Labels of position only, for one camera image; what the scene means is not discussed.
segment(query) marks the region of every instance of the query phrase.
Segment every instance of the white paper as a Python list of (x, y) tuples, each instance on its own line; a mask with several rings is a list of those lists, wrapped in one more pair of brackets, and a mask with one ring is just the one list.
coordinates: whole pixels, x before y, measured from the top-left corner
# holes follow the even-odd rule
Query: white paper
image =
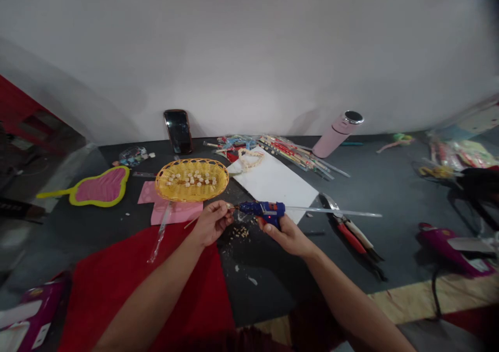
[[(319, 194), (314, 187), (309, 185), (300, 176), (296, 175), (281, 161), (263, 148), (256, 147), (251, 152), (264, 154), (264, 159), (257, 167), (250, 168), (247, 173), (234, 176), (258, 201), (282, 202), (289, 206), (309, 207)], [(246, 156), (248, 162), (254, 162), (255, 157)], [(241, 161), (237, 160), (230, 165), (229, 173), (241, 171)], [(286, 211), (286, 214), (298, 224), (305, 214), (304, 211)]]

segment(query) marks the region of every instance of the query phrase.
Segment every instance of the white wall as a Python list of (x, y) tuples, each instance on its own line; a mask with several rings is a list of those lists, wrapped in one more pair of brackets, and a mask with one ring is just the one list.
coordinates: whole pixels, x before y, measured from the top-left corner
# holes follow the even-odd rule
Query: white wall
[(97, 144), (427, 128), (498, 90), (483, 0), (0, 0), (0, 74)]

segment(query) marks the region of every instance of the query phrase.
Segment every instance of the red cloth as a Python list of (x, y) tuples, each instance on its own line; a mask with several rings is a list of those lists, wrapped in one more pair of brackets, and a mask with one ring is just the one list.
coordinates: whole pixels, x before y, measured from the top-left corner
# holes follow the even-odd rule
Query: red cloth
[[(153, 226), (80, 261), (73, 276), (60, 352), (91, 350), (134, 289), (180, 245), (185, 223), (166, 226), (154, 264), (147, 264), (159, 227)], [(189, 339), (235, 330), (216, 244), (207, 247), (151, 351), (181, 349)]]
[(499, 350), (496, 330), (496, 325), (499, 324), (498, 304), (447, 313), (442, 315), (442, 319), (470, 332), (487, 346), (494, 347), (488, 350)]

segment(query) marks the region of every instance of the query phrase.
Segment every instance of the pink paper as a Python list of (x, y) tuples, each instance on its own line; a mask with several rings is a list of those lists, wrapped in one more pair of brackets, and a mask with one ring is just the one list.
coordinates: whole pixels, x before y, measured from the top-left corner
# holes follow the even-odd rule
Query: pink paper
[(137, 204), (147, 204), (151, 202), (155, 203), (157, 201), (167, 201), (167, 200), (162, 199), (161, 196), (159, 196), (156, 193), (153, 181), (144, 182), (144, 185), (142, 186), (142, 191), (140, 192), (139, 201), (137, 201)]
[[(160, 225), (169, 201), (162, 199), (154, 188), (153, 181), (144, 182), (138, 204), (154, 203), (151, 214), (151, 225)], [(182, 203), (174, 202), (168, 224), (181, 223), (197, 218), (203, 210), (202, 202)]]

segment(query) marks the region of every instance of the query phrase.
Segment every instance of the woven basket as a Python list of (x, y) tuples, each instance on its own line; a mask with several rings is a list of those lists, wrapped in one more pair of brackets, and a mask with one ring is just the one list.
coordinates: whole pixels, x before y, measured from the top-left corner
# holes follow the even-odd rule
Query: woven basket
[[(198, 187), (198, 180), (186, 187), (187, 174), (195, 171), (203, 177), (202, 186)], [(206, 173), (209, 173), (209, 184), (206, 184)], [(217, 183), (212, 185), (212, 178)], [(229, 183), (229, 173), (226, 167), (218, 161), (210, 159), (187, 159), (170, 162), (156, 175), (156, 192), (163, 199), (171, 201), (196, 202), (205, 201), (220, 195)]]

